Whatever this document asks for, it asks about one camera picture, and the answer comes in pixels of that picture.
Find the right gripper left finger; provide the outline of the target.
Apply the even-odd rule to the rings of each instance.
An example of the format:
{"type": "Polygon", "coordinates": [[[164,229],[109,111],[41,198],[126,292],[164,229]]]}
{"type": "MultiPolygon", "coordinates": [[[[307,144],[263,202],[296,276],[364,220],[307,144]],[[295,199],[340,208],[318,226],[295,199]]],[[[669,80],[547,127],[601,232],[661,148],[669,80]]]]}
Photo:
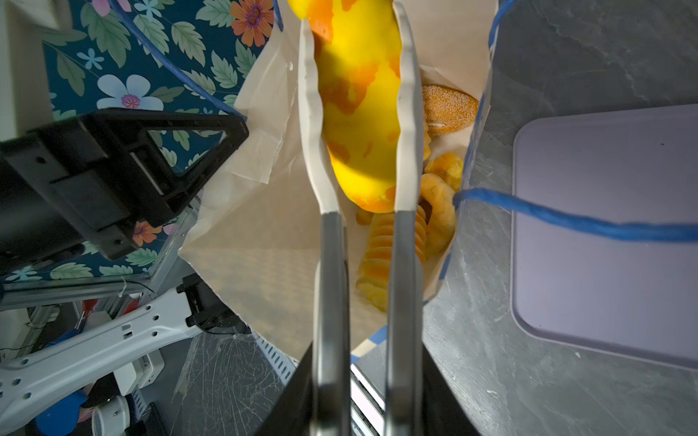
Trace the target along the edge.
{"type": "Polygon", "coordinates": [[[310,344],[276,405],[256,432],[256,436],[309,435],[312,417],[312,361],[310,344]]]}

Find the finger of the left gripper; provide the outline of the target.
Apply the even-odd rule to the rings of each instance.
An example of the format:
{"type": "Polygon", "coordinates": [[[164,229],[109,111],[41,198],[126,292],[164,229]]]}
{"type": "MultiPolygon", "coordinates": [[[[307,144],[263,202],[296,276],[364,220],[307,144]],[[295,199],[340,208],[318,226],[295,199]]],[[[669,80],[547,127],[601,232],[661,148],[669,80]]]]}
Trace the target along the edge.
{"type": "Polygon", "coordinates": [[[115,260],[136,250],[136,224],[181,214],[249,135],[235,114],[105,109],[1,145],[1,257],[64,261],[84,242],[115,260]],[[162,131],[211,131],[222,141],[182,172],[156,145],[162,131]]]}

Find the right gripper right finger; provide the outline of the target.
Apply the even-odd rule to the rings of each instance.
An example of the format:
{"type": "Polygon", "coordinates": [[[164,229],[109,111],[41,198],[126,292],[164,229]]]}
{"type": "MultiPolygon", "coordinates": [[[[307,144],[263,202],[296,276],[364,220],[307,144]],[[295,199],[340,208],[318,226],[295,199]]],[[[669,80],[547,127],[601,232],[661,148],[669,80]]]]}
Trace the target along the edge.
{"type": "Polygon", "coordinates": [[[423,429],[426,436],[479,436],[429,350],[423,346],[423,429]]]}

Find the metal tongs with white tips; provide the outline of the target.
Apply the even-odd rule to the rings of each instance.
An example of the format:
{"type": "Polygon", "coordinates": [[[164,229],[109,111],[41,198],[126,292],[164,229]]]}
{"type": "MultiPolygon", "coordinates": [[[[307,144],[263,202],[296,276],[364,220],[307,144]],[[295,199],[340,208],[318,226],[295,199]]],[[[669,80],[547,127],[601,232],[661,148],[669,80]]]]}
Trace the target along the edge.
{"type": "MultiPolygon", "coordinates": [[[[416,211],[423,164],[424,129],[419,66],[404,7],[394,16],[402,42],[397,98],[400,136],[396,151],[394,245],[388,282],[385,434],[421,435],[423,429],[423,268],[416,254],[416,211]]],[[[312,361],[313,435],[347,435],[350,381],[350,303],[346,230],[327,147],[318,92],[314,37],[301,23],[298,110],[305,165],[322,215],[321,254],[314,289],[312,361]]]]}

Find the long striped bread loaf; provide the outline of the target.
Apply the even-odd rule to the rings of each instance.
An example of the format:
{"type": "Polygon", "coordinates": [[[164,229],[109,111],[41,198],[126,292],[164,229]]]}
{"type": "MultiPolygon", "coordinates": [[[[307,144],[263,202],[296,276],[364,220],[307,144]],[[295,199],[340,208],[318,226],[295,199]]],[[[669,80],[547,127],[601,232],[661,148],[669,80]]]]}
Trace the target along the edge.
{"type": "Polygon", "coordinates": [[[394,213],[375,214],[369,225],[367,249],[358,269],[356,288],[382,312],[388,309],[393,245],[394,213]]]}

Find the blue checkered paper bag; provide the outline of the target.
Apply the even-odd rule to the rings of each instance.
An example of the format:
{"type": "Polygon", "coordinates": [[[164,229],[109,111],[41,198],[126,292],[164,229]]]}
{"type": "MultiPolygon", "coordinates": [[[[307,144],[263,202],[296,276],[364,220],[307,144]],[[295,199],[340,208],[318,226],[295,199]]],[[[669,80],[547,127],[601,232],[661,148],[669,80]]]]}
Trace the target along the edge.
{"type": "MultiPolygon", "coordinates": [[[[206,183],[197,222],[182,257],[220,299],[282,352],[301,358],[314,340],[314,289],[321,254],[322,215],[302,147],[298,110],[301,23],[292,1],[232,4],[234,32],[244,43],[263,44],[234,110],[245,117],[249,135],[206,183]]],[[[423,85],[441,85],[479,101],[494,54],[498,4],[494,1],[390,1],[407,14],[416,48],[422,96],[424,150],[422,175],[430,161],[454,153],[464,161],[462,181],[474,150],[474,127],[429,136],[423,85]]],[[[350,303],[350,351],[359,358],[385,341],[387,312],[356,288],[367,249],[369,213],[350,201],[334,169],[345,220],[350,303]]],[[[454,195],[457,209],[462,186],[454,195]]],[[[385,214],[394,213],[396,209],[385,214]]],[[[416,254],[423,268],[423,302],[432,299],[450,258],[451,243],[438,256],[426,255],[431,207],[418,196],[416,254]]]]}

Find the lilac plastic tray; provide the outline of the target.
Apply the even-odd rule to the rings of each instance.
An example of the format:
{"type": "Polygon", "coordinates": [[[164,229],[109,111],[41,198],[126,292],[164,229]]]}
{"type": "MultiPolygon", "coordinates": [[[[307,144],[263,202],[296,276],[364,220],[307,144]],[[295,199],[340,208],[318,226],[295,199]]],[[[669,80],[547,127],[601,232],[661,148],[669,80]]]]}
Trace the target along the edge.
{"type": "Polygon", "coordinates": [[[697,107],[525,125],[513,193],[511,310],[540,340],[697,366],[697,107]]]}

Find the golden braided bread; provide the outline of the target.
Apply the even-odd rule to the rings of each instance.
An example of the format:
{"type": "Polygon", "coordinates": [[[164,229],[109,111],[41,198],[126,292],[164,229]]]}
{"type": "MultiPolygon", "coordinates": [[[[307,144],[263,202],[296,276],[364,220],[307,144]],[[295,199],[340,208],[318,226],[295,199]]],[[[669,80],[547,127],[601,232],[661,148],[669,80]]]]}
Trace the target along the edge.
{"type": "Polygon", "coordinates": [[[463,159],[454,153],[442,154],[425,167],[420,196],[431,207],[431,214],[426,224],[425,250],[428,257],[441,254],[454,237],[456,231],[454,195],[461,186],[463,170],[463,159]]]}

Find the yellow small bread roll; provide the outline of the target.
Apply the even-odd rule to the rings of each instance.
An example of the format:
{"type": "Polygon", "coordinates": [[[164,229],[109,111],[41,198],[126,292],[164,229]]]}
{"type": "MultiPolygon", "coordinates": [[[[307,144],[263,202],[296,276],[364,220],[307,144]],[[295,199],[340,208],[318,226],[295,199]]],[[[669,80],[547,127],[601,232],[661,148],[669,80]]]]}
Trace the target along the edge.
{"type": "Polygon", "coordinates": [[[402,42],[390,1],[292,1],[314,37],[323,138],[346,197],[374,214],[396,199],[402,42]]]}

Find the round golden bread roll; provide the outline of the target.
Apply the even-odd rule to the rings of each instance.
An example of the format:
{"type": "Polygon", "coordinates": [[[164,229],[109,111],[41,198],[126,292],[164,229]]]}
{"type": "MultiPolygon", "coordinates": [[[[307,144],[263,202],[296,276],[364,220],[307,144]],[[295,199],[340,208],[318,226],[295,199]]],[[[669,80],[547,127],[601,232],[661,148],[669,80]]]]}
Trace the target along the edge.
{"type": "Polygon", "coordinates": [[[441,85],[423,85],[425,124],[429,136],[443,136],[474,124],[479,102],[470,94],[441,85]]]}

